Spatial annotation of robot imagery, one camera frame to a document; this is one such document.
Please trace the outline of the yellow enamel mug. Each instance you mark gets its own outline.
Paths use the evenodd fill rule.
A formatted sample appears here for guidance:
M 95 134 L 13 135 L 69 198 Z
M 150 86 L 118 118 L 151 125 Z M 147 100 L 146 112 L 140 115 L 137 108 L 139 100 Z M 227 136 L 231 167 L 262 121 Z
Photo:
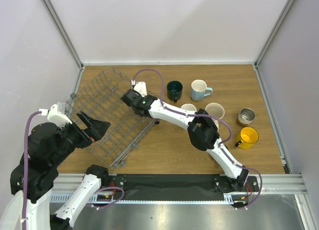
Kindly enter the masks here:
M 244 127 L 235 138 L 235 147 L 241 149 L 252 148 L 259 140 L 259 133 L 252 127 Z

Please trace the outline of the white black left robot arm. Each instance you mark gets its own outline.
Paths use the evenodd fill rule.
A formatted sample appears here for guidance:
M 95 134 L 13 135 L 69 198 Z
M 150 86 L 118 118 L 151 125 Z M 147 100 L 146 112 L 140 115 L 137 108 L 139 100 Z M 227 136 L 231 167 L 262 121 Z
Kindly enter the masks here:
M 86 125 L 85 129 L 80 129 L 64 114 L 29 128 L 34 116 L 45 114 L 43 110 L 37 111 L 27 120 L 24 151 L 11 173 L 10 189 L 13 195 L 23 193 L 20 220 L 23 230 L 71 230 L 91 196 L 109 186 L 110 176 L 107 168 L 91 165 L 69 201 L 51 215 L 50 197 L 59 175 L 57 168 L 75 149 L 84 149 L 101 140 L 111 123 L 80 111 L 77 116 Z

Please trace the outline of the cream floral tall mug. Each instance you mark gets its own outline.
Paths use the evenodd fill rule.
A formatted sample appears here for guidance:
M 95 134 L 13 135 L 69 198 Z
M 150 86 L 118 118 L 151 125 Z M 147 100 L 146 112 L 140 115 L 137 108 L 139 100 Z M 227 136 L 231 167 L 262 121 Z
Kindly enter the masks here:
M 225 110 L 223 106 L 219 103 L 209 103 L 206 105 L 205 111 L 207 112 L 208 115 L 214 117 L 212 118 L 212 120 L 214 124 L 216 125 L 217 129 L 219 130 L 219 121 L 217 119 L 222 119 L 225 115 Z

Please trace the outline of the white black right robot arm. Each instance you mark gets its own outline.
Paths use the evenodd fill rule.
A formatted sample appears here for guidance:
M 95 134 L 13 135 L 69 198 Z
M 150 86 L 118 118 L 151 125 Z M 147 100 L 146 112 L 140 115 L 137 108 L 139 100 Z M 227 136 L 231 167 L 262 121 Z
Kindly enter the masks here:
M 133 89 L 128 90 L 121 100 L 141 117 L 164 120 L 186 130 L 192 146 L 207 152 L 220 165 L 233 190 L 241 191 L 247 186 L 249 170 L 229 152 L 212 117 L 205 110 L 182 110 L 155 96 L 143 96 Z

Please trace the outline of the pink faceted mug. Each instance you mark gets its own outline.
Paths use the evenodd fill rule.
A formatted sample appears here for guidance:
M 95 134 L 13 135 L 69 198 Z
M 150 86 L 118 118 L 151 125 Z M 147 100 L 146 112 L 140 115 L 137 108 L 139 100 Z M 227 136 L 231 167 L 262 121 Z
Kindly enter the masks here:
M 182 110 L 186 110 L 186 111 L 193 111 L 193 112 L 197 111 L 197 108 L 193 104 L 190 104 L 190 103 L 183 104 L 180 108 Z

